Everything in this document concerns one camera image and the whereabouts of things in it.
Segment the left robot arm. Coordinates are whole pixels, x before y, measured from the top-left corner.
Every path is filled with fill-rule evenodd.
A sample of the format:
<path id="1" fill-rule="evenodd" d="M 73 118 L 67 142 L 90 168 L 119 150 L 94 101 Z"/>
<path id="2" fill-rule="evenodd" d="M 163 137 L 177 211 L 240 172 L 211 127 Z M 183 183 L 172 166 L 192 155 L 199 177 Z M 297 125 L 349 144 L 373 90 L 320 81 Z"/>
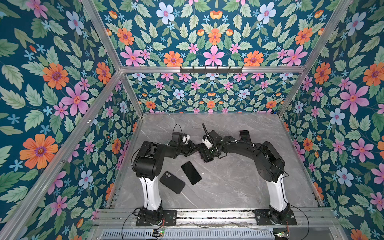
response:
<path id="1" fill-rule="evenodd" d="M 166 144 L 143 142 L 131 162 L 144 193 L 144 203 L 138 213 L 141 221 L 152 225 L 158 225 L 163 221 L 164 209 L 159 191 L 159 175 L 164 159 L 189 157 L 200 149 L 201 145 L 190 141 L 189 135 L 179 132 L 173 133 L 172 139 Z"/>

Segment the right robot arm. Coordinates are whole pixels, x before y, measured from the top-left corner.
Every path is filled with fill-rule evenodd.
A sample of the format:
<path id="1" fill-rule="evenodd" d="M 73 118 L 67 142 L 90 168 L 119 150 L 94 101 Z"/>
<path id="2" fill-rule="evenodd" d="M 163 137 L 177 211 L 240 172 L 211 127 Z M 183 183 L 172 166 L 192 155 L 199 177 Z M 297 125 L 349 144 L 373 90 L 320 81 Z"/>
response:
<path id="1" fill-rule="evenodd" d="M 198 144 L 198 151 L 204 162 L 208 163 L 214 158 L 224 158 L 231 154 L 241 155 L 254 161 L 257 173 L 266 181 L 270 204 L 267 217 L 273 224 L 282 224 L 291 210 L 287 200 L 284 186 L 285 161 L 275 147 L 268 141 L 253 143 L 249 131 L 239 131 L 240 138 L 220 136 L 212 130 L 202 138 Z"/>

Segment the black phone case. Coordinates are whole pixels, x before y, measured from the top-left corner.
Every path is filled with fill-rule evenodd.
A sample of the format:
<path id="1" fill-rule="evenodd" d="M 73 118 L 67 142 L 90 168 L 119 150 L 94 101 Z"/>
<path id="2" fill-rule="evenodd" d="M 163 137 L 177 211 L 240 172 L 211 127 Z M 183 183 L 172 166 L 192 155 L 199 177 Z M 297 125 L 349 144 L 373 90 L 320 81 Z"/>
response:
<path id="1" fill-rule="evenodd" d="M 165 172 L 160 178 L 160 183 L 176 194 L 180 194 L 186 183 L 170 172 Z"/>

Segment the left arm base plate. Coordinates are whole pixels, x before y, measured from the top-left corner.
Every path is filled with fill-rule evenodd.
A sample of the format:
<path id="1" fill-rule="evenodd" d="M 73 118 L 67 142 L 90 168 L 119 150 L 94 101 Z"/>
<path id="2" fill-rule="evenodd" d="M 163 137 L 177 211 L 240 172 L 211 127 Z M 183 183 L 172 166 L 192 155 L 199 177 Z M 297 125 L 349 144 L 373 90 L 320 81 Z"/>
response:
<path id="1" fill-rule="evenodd" d="M 176 210 L 149 211 L 140 210 L 136 226 L 137 227 L 155 227 L 155 226 L 175 226 L 178 212 Z"/>

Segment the metal hook rail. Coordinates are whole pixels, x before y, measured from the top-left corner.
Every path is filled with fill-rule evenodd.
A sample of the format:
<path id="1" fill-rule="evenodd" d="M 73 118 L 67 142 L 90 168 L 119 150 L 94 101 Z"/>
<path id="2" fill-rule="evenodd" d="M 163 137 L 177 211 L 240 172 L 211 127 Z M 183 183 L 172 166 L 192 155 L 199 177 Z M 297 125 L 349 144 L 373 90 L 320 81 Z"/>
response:
<path id="1" fill-rule="evenodd" d="M 180 73 L 186 74 L 237 74 L 243 71 L 243 67 L 180 67 Z"/>

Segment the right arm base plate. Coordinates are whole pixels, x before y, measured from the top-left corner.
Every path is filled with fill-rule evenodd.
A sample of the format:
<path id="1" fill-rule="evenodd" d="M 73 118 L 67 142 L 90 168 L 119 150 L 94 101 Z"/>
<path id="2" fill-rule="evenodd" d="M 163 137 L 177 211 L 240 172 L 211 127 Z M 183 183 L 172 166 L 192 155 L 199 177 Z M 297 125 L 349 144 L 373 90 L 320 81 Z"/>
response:
<path id="1" fill-rule="evenodd" d="M 269 209 L 259 209 L 253 210 L 253 213 L 255 214 L 255 219 L 257 225 L 259 226 L 282 226 L 286 224 L 289 226 L 296 226 L 298 224 L 294 212 L 291 209 L 282 212 L 277 212 L 275 210 L 271 211 Z"/>

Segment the aluminium front rail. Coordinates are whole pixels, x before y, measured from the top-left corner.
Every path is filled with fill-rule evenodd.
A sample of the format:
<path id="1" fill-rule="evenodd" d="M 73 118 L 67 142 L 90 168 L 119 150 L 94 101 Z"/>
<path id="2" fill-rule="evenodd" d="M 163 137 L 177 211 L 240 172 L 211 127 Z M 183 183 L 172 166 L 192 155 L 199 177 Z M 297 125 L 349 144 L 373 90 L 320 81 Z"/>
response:
<path id="1" fill-rule="evenodd" d="M 143 223 L 147 227 L 229 227 L 242 228 L 340 228 L 341 222 L 331 208 L 292 208 L 280 224 L 271 220 L 267 209 L 229 208 L 229 209 L 174 209 L 164 210 L 158 224 L 144 221 L 142 216 L 131 214 L 132 209 L 100 210 L 93 227 L 135 227 Z"/>

